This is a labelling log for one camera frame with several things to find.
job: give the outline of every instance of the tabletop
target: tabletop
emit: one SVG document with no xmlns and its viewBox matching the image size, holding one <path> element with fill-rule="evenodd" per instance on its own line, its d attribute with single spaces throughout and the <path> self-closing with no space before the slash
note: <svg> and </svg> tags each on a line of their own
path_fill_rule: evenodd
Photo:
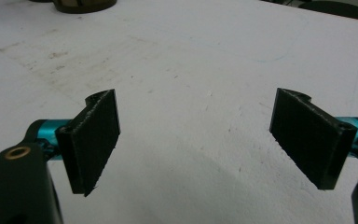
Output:
<svg viewBox="0 0 358 224">
<path fill-rule="evenodd" d="M 69 15 L 0 0 L 0 151 L 115 89 L 97 188 L 49 170 L 65 223 L 353 223 L 358 160 L 317 190 L 269 132 L 277 88 L 358 116 L 358 21 L 240 0 L 119 0 Z"/>
</svg>

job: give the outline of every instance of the white table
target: white table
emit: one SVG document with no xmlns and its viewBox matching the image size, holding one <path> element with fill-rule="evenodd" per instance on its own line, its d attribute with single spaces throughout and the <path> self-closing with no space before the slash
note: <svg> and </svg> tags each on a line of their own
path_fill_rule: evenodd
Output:
<svg viewBox="0 0 358 224">
<path fill-rule="evenodd" d="M 68 15 L 0 0 L 0 151 L 117 90 L 88 198 L 49 163 L 65 223 L 353 223 L 358 160 L 321 191 L 269 133 L 278 87 L 358 116 L 358 21 L 258 1 L 119 0 Z"/>
</svg>

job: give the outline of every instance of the white surface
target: white surface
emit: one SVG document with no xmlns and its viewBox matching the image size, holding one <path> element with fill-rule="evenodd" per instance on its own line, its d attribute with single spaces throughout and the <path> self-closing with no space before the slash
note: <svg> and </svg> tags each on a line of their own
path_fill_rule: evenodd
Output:
<svg viewBox="0 0 358 224">
<path fill-rule="evenodd" d="M 257 1 L 122 0 L 66 15 L 0 0 L 0 151 L 117 90 L 122 134 L 66 223 L 352 223 L 358 160 L 317 190 L 269 133 L 276 88 L 358 116 L 358 21 Z"/>
</svg>

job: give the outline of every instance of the black round object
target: black round object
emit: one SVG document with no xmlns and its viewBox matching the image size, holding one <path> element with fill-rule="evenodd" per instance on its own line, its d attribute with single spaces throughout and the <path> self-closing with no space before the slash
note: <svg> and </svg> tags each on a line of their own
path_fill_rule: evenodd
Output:
<svg viewBox="0 0 358 224">
<path fill-rule="evenodd" d="M 110 8 L 117 0 L 53 0 L 53 2 L 60 12 L 82 14 Z"/>
<path fill-rule="evenodd" d="M 331 1 L 316 1 L 301 4 L 299 7 L 311 11 L 318 11 L 358 20 L 358 7 L 351 4 Z"/>
</svg>

